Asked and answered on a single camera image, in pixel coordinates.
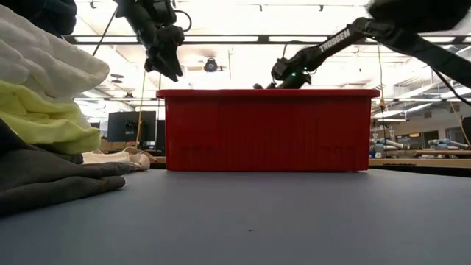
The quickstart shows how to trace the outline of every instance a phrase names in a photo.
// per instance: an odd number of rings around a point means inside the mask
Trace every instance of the bin rim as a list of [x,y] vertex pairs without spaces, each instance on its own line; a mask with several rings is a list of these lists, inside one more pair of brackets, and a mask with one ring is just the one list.
[[243,97],[369,97],[380,96],[380,91],[375,89],[220,89],[220,90],[195,90],[195,89],[163,89],[157,91],[157,98],[166,97],[195,97],[195,96],[243,96]]

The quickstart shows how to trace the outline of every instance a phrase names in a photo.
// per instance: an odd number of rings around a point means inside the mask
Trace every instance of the gray table surface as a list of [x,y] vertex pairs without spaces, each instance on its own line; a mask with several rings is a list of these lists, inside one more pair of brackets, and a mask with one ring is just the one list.
[[470,264],[471,179],[151,170],[0,219],[0,264]]

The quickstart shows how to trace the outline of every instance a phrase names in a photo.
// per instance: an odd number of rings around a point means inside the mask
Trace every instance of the computer monitor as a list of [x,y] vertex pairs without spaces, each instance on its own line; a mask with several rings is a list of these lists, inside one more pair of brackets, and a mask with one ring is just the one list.
[[155,155],[165,156],[165,121],[157,121],[157,139],[155,140]]
[[463,129],[468,139],[471,140],[471,117],[466,117],[463,119]]
[[91,122],[90,125],[91,125],[92,128],[96,128],[96,129],[100,128],[100,123],[99,122]]
[[[141,114],[140,141],[155,141],[155,111],[143,111]],[[110,113],[108,116],[108,141],[131,142],[138,137],[139,112]]]

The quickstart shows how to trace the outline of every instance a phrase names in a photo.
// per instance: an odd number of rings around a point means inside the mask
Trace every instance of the red plastic bin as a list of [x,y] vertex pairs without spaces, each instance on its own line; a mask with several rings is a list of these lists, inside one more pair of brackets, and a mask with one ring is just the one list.
[[161,90],[173,171],[368,168],[376,90]]

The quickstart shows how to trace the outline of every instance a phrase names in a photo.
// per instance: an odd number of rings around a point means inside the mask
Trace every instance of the white fabric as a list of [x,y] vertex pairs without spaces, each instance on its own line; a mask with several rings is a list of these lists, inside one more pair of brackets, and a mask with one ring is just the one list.
[[147,170],[150,168],[150,159],[145,154],[132,155],[128,152],[121,151],[114,154],[99,154],[95,152],[83,153],[83,163],[108,163],[119,162],[128,163],[133,170]]
[[0,5],[0,80],[68,102],[101,84],[109,72],[105,62]]

